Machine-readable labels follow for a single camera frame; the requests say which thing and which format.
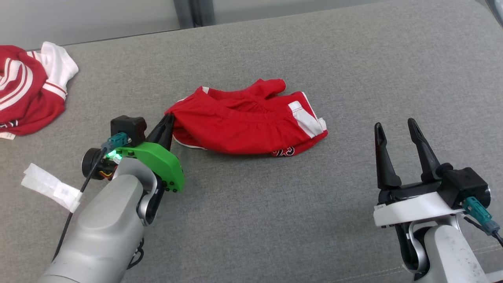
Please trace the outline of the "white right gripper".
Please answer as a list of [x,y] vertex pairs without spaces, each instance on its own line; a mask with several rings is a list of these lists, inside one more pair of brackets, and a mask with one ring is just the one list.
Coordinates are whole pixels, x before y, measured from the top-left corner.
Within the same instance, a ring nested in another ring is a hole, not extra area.
[[438,194],[440,177],[436,170],[440,163],[415,119],[408,118],[408,130],[417,148],[423,182],[400,187],[401,179],[396,175],[388,154],[382,124],[377,122],[374,126],[377,187],[381,190],[373,212],[377,227],[431,220],[463,211],[461,206],[451,208]]

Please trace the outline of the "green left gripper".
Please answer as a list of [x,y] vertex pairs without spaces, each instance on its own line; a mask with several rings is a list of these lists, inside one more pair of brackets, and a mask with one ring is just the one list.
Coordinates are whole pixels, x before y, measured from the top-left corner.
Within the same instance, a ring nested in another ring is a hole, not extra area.
[[115,170],[115,177],[125,174],[126,160],[138,160],[149,170],[158,175],[167,183],[171,191],[182,192],[185,186],[185,176],[179,159],[171,153],[175,116],[165,116],[153,128],[146,138],[146,142],[136,147],[118,147],[116,152],[121,152],[121,162]]

